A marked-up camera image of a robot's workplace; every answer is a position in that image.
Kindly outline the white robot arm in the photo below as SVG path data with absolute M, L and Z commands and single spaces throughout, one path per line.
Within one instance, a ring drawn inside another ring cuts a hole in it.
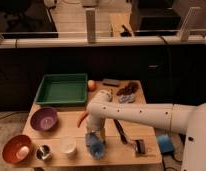
M 206 103 L 120 104 L 112 101 L 107 90 L 98 91 L 89 101 L 87 127 L 104 128 L 104 120 L 117 119 L 149 125 L 186 136 L 181 171 L 206 171 Z

